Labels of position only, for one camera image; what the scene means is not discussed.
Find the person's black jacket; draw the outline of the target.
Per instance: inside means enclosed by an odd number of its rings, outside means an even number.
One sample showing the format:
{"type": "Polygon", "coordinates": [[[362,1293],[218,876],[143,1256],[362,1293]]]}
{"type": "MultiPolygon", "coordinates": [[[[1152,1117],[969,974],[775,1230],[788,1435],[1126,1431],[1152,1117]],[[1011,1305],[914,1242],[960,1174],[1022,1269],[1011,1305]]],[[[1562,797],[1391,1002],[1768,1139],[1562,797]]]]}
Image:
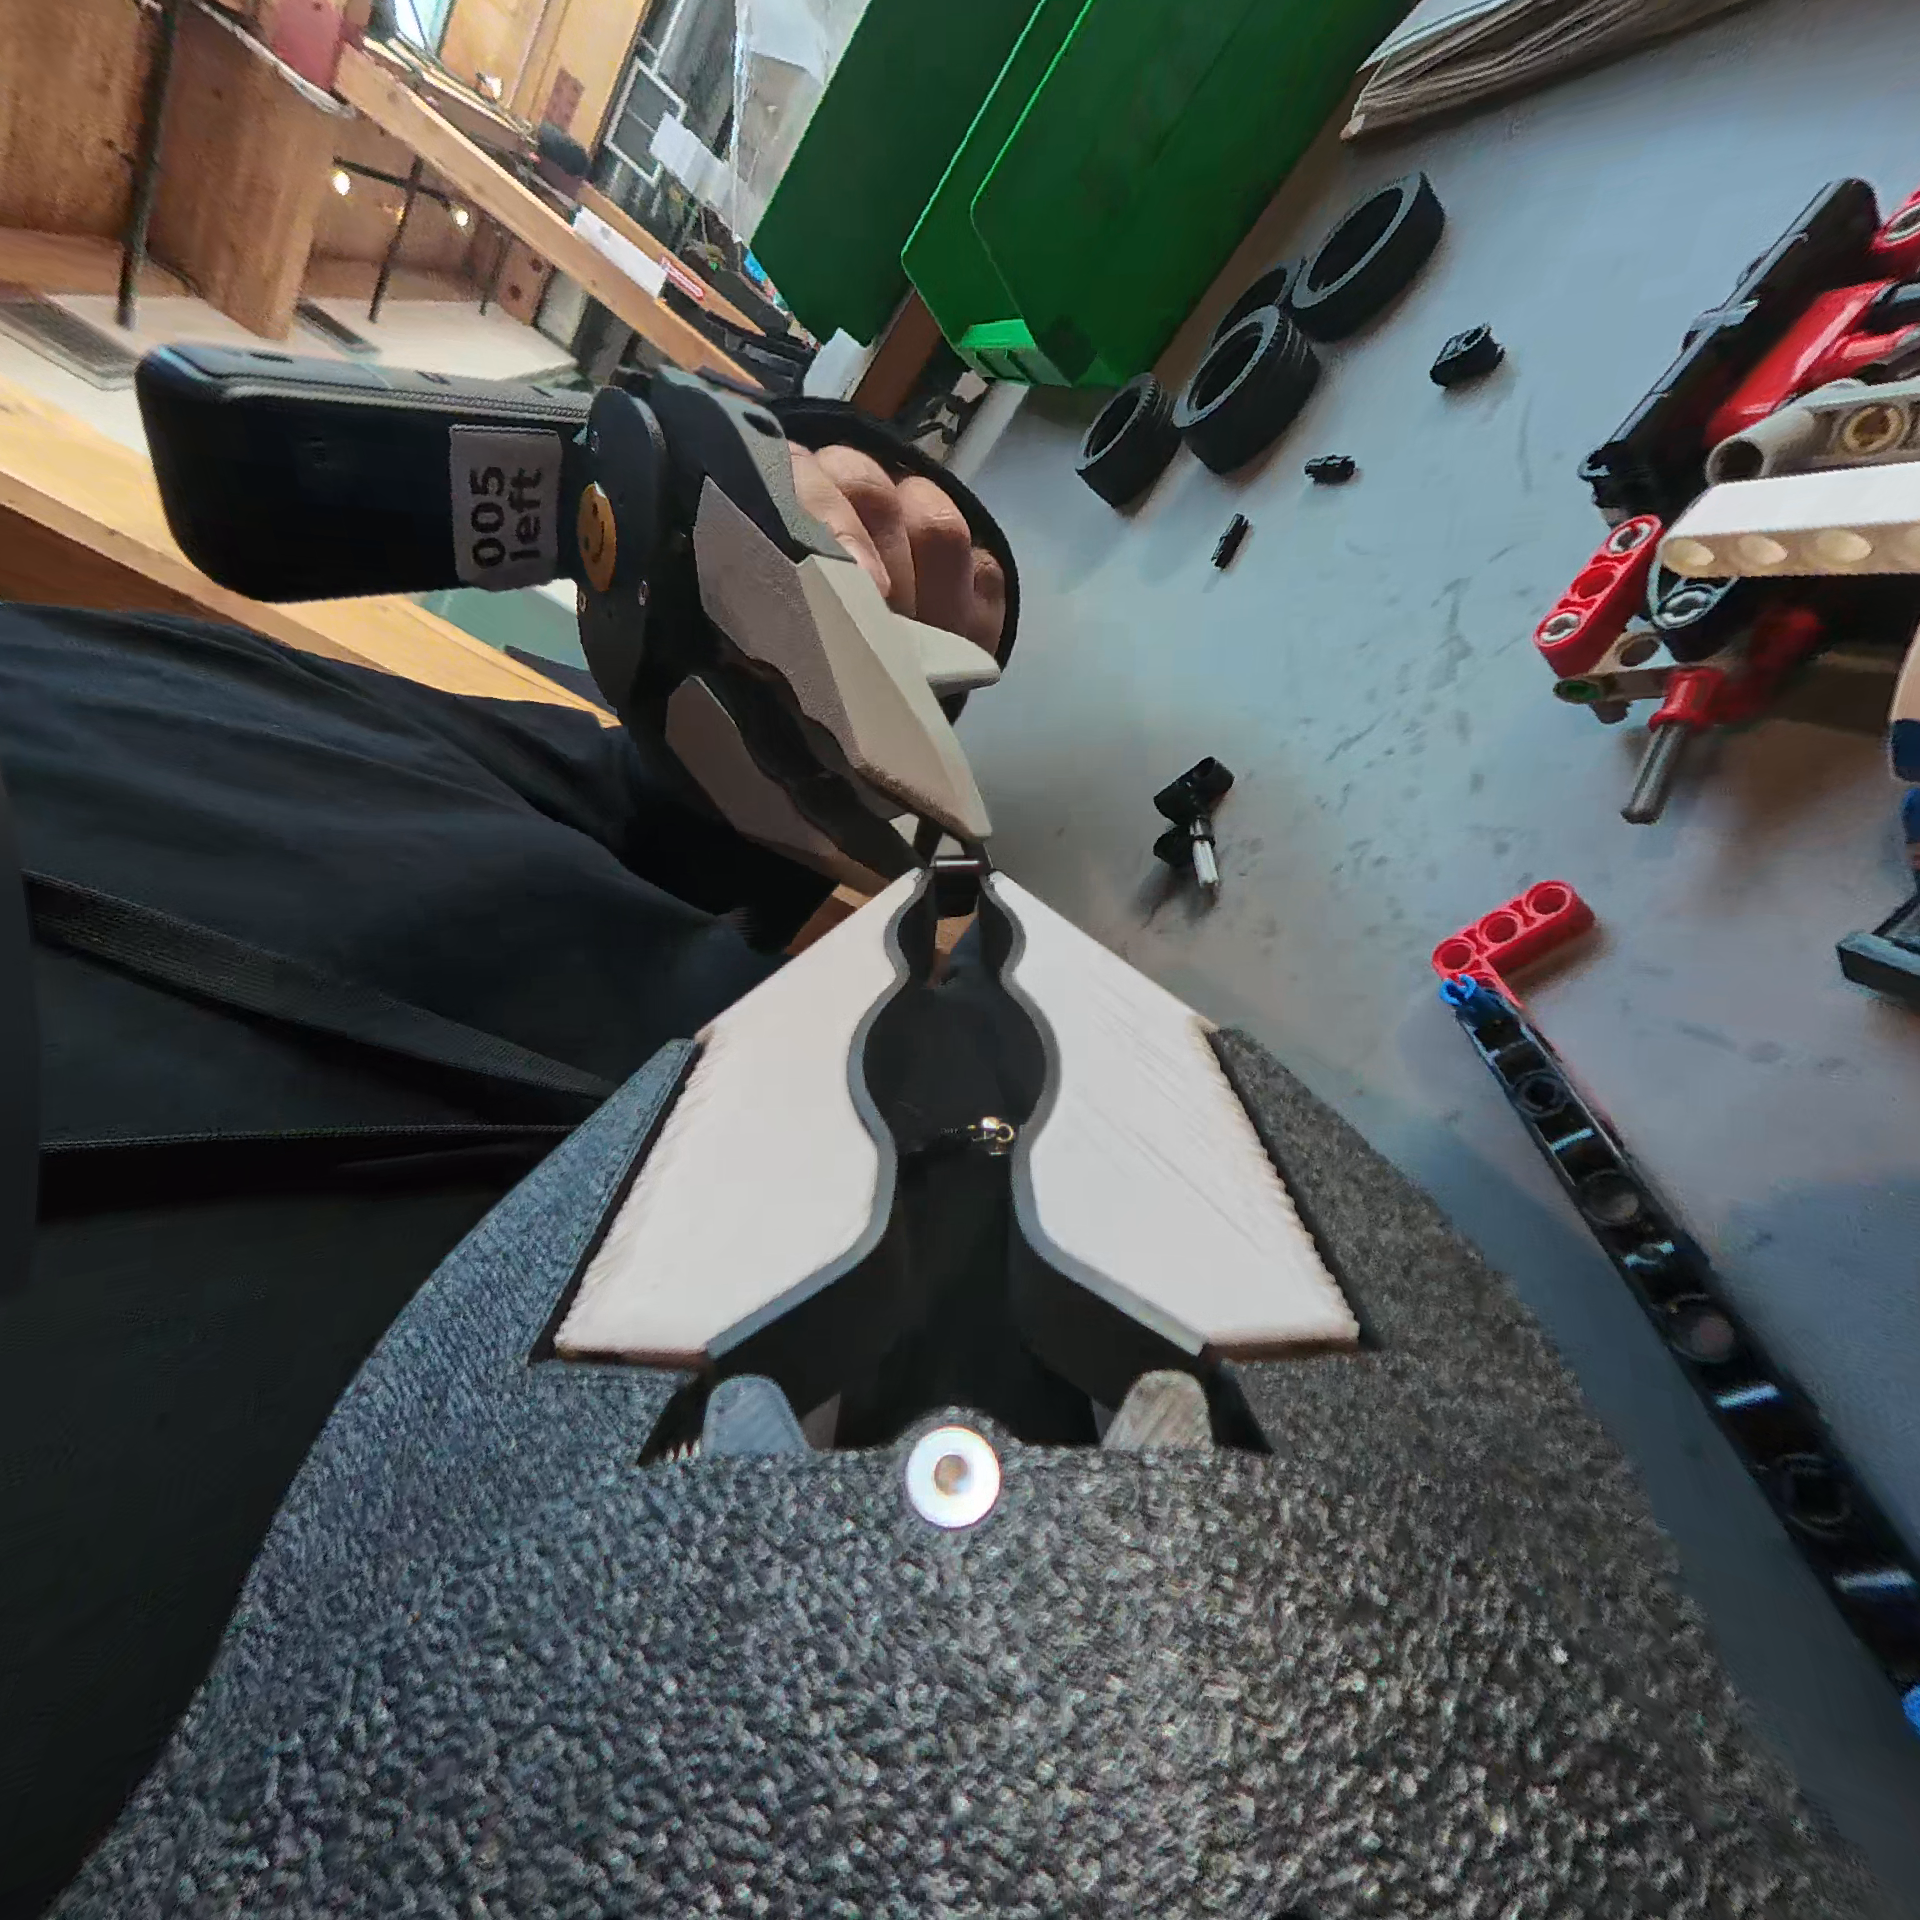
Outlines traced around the person's black jacket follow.
{"type": "Polygon", "coordinates": [[[442,1086],[34,940],[42,1212],[4,1295],[4,1915],[1097,1915],[1097,1592],[1141,1460],[1015,1332],[1042,1015],[1006,872],[918,987],[875,1249],[689,1361],[565,1355],[834,881],[665,744],[170,616],[4,606],[30,930],[295,961],[589,1082],[442,1086]]]}

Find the grey axle with black connectors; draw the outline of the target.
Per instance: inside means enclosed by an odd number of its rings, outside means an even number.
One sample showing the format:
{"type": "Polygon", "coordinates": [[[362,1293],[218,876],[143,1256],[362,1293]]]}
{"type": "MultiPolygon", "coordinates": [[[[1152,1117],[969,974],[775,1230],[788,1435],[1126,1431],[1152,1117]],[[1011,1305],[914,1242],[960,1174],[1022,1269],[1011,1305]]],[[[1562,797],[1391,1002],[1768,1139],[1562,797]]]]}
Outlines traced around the grey axle with black connectors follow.
{"type": "Polygon", "coordinates": [[[1215,815],[1232,785],[1232,770],[1206,756],[1155,793],[1165,822],[1155,857],[1170,872],[1190,876],[1205,901],[1218,896],[1215,815]]]}

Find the black toy tyre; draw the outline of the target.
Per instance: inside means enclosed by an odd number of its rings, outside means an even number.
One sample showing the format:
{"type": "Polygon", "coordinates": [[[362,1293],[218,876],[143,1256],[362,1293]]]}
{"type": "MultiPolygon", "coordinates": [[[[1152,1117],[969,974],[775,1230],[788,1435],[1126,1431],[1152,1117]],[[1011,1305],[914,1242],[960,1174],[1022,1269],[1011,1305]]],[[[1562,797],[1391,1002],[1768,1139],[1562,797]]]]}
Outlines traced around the black toy tyre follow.
{"type": "Polygon", "coordinates": [[[1253,276],[1214,326],[1212,342],[1218,342],[1222,334],[1232,332],[1234,326],[1265,307],[1291,312],[1291,300],[1304,270],[1305,258],[1291,258],[1262,268],[1260,276],[1253,276]]]}
{"type": "Polygon", "coordinates": [[[1313,249],[1291,292],[1293,323],[1314,342],[1352,336],[1421,276],[1445,225],[1425,173],[1387,181],[1313,249]]]}
{"type": "Polygon", "coordinates": [[[1300,418],[1322,361],[1300,326],[1276,305],[1222,329],[1173,407],[1183,442],[1214,473],[1256,462],[1300,418]]]}
{"type": "Polygon", "coordinates": [[[1075,470],[1102,501],[1128,510],[1170,466],[1181,446],[1170,395],[1152,373],[1143,373],[1094,418],[1075,470]]]}

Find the black beam with red elbow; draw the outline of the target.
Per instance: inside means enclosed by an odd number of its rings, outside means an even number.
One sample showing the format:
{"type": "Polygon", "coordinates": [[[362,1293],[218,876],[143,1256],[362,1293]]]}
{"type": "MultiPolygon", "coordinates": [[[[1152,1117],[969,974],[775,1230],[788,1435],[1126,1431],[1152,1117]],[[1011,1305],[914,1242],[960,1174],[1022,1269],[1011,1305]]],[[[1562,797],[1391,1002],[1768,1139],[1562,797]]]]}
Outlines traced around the black beam with red elbow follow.
{"type": "Polygon", "coordinates": [[[1433,947],[1438,995],[1915,1731],[1915,1551],[1518,993],[1523,974],[1592,930],[1574,885],[1534,883],[1433,947]]]}

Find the wooden workbench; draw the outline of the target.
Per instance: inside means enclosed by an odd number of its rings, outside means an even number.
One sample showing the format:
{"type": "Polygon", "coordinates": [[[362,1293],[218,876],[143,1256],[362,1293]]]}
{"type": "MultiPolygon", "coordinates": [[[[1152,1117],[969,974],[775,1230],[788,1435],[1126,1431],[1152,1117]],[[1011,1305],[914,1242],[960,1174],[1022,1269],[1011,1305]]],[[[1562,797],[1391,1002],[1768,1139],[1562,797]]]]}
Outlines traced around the wooden workbench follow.
{"type": "MultiPolygon", "coordinates": [[[[478,242],[402,258],[402,213],[457,213],[541,263],[685,373],[744,365],[669,307],[678,283],[739,318],[690,268],[666,267],[597,188],[563,202],[519,169],[537,159],[519,120],[437,80],[362,25],[369,4],[4,4],[4,300],[51,294],[63,320],[116,314],[132,263],[134,323],[106,328],[132,359],[213,347],[266,371],[395,374],[398,348],[441,347],[426,382],[537,386],[563,399],[563,362],[508,307],[467,302],[478,242]]],[[[162,512],[134,399],[132,442],[36,395],[4,362],[4,600],[202,616],[303,653],[448,693],[589,712],[551,677],[398,597],[266,606],[218,584],[162,512]]]]}

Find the open instruction book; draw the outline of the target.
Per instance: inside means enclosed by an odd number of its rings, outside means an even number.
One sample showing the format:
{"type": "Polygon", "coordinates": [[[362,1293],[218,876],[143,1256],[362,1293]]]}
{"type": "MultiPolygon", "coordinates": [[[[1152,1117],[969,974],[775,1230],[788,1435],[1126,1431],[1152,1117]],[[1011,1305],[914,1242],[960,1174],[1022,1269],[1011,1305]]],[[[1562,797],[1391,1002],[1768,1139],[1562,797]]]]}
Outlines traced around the open instruction book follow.
{"type": "Polygon", "coordinates": [[[1736,9],[1742,2],[1423,2],[1364,61],[1341,141],[1532,91],[1736,9]]]}

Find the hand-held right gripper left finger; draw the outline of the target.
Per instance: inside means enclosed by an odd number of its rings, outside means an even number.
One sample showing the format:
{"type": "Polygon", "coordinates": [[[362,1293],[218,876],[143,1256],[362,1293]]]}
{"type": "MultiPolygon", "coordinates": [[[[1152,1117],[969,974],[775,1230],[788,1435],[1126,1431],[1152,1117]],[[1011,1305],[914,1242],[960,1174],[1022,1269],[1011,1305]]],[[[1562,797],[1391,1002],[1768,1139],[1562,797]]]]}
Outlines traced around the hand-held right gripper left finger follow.
{"type": "Polygon", "coordinates": [[[565,1361],[759,1377],[839,1397],[901,1329],[901,1154],[867,1091],[911,978],[911,870],[710,1021],[557,1325],[565,1361]]]}

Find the green plastic bin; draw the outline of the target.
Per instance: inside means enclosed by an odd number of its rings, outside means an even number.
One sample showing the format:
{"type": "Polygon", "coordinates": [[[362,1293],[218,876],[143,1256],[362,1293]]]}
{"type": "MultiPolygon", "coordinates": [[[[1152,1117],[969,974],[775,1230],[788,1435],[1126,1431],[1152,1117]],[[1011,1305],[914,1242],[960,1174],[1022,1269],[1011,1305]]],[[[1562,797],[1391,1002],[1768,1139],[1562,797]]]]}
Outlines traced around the green plastic bin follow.
{"type": "Polygon", "coordinates": [[[1395,33],[1400,2],[1044,2],[903,247],[984,376],[1148,373],[1395,33]]]}
{"type": "Polygon", "coordinates": [[[818,342],[871,347],[907,296],[903,252],[1034,2],[871,2],[834,63],[751,252],[818,342]]]}

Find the toy brick race car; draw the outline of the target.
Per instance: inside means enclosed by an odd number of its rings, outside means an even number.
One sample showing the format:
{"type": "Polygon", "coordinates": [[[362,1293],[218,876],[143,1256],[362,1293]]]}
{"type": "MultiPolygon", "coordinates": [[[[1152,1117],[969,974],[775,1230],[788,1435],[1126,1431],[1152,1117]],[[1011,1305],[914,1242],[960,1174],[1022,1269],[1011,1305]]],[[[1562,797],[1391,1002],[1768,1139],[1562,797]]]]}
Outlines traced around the toy brick race car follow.
{"type": "Polygon", "coordinates": [[[1915,194],[1822,188],[1578,470],[1606,535],[1534,631],[1562,703],[1644,706],[1624,821],[1696,740],[1867,704],[1915,870],[1915,194]]]}

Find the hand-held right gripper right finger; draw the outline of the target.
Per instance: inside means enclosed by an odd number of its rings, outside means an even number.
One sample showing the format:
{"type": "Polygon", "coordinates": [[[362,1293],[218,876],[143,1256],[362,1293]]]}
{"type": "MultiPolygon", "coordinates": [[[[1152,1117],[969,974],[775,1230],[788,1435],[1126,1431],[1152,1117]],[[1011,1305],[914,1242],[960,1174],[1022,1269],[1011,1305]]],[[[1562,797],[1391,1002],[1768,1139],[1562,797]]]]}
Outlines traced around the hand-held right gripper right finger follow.
{"type": "Polygon", "coordinates": [[[1002,874],[980,950],[1039,1046],[1008,1175],[1013,1321],[1039,1361],[1114,1424],[1141,1381],[1187,1381],[1205,1432],[1232,1366],[1359,1355],[1215,1023],[1002,874]]]}

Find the person's left hand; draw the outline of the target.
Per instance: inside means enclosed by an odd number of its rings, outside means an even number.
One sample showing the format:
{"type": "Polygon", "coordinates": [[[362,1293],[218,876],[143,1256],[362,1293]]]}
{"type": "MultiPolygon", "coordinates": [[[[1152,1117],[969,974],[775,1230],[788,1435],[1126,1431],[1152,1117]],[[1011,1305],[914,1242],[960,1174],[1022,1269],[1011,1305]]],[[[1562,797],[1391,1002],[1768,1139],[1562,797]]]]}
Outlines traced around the person's left hand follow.
{"type": "Polygon", "coordinates": [[[867,452],[844,446],[806,451],[789,442],[789,454],[803,512],[829,530],[895,613],[1003,658],[1011,580],[938,484],[894,477],[867,452]]]}

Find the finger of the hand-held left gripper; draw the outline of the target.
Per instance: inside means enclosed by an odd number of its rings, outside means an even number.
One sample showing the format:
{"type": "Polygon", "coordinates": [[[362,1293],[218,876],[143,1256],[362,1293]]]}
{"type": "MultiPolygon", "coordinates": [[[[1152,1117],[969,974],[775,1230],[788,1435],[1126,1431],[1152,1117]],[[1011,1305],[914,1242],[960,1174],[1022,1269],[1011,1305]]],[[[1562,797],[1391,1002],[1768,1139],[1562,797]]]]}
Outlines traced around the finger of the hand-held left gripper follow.
{"type": "Polygon", "coordinates": [[[960,841],[991,834],[944,709],[1000,682],[984,647],[895,613],[848,556],[789,559],[715,481],[692,554],[710,623],[773,672],[852,779],[960,841]]]}
{"type": "Polygon", "coordinates": [[[666,697],[665,742],[759,849],[852,889],[884,889],[918,864],[888,809],[824,765],[795,716],[751,689],[684,679],[666,697]]]}

